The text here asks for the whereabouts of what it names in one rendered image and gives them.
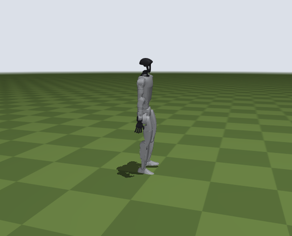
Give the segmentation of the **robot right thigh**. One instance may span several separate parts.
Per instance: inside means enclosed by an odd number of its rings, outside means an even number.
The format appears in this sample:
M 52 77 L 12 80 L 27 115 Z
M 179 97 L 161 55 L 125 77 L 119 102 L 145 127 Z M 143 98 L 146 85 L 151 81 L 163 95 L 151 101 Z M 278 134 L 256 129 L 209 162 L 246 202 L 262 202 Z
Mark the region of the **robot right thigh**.
M 140 143 L 145 143 L 146 148 L 148 148 L 148 145 L 151 142 L 153 129 L 152 129 L 152 122 L 150 116 L 147 116 L 147 113 L 143 113 L 142 115 L 143 121 L 142 123 L 145 124 L 143 134 L 144 134 L 144 141 L 141 141 Z

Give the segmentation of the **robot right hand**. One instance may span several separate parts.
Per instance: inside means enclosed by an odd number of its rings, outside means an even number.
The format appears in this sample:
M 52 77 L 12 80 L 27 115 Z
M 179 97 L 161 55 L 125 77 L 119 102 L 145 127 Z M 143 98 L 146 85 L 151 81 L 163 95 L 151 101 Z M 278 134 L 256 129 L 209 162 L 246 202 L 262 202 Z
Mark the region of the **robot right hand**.
M 141 133 L 142 132 L 142 128 L 144 130 L 144 126 L 143 126 L 143 123 L 142 123 L 143 120 L 138 120 L 138 116 L 137 116 L 137 124 L 136 124 L 136 129 L 134 132 L 136 133 Z M 139 132 L 138 132 L 139 131 Z

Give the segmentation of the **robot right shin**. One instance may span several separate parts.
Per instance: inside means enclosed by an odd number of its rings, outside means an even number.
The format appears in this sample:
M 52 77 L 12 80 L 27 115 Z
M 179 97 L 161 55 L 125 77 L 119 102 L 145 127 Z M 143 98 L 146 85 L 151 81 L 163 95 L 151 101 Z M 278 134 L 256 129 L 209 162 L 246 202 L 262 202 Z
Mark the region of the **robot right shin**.
M 148 154 L 149 154 L 149 145 L 148 145 L 148 148 L 146 148 L 145 143 L 140 143 L 140 158 L 142 162 L 142 170 L 146 169 Z

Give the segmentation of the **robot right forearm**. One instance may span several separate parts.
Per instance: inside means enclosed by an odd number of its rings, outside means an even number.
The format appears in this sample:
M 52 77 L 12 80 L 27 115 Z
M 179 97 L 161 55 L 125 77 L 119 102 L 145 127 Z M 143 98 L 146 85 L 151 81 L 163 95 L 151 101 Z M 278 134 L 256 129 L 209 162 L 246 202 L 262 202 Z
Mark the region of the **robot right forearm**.
M 144 99 L 143 98 L 140 98 L 138 100 L 138 103 L 137 103 L 137 116 L 138 116 L 138 120 L 142 120 L 142 115 L 143 115 L 143 103 L 144 103 Z

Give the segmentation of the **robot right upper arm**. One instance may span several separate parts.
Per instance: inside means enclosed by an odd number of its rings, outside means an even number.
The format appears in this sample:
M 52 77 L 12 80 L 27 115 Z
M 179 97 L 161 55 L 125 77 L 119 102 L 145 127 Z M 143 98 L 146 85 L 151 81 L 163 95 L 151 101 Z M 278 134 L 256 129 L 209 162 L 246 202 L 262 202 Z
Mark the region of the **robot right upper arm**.
M 138 81 L 137 81 L 137 87 L 138 87 L 138 100 L 140 98 L 143 98 L 143 93 L 144 93 L 144 86 L 145 86 L 145 79 L 144 78 L 140 78 Z M 145 103 L 145 98 L 144 99 L 144 103 Z

